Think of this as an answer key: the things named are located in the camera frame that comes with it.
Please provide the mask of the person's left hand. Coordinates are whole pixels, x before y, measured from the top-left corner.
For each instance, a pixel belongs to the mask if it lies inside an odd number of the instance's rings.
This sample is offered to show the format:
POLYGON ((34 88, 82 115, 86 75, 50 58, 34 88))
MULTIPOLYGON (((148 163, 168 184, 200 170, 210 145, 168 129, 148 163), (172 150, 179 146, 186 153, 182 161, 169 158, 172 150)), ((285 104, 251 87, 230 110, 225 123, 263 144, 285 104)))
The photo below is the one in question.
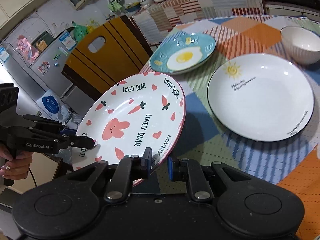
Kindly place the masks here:
POLYGON ((1 144, 1 157, 7 160, 1 167, 1 177, 10 180, 27 178, 30 164, 33 161, 32 156, 33 152, 21 151, 13 158, 7 148, 1 144))

